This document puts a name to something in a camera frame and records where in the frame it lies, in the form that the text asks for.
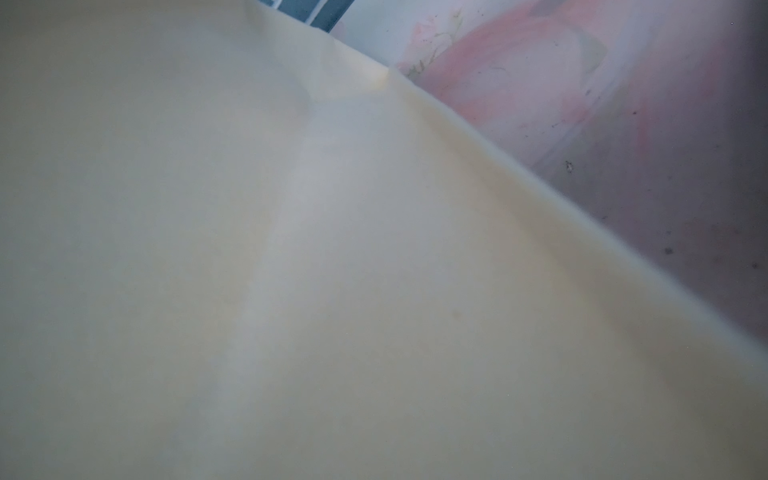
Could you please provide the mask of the cream canvas tote bag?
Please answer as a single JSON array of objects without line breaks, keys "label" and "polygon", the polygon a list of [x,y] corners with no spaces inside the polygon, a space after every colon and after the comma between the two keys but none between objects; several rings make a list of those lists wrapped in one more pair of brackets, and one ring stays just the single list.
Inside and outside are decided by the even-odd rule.
[{"label": "cream canvas tote bag", "polygon": [[763,479],[767,353],[255,1],[1,5],[5,479]]}]

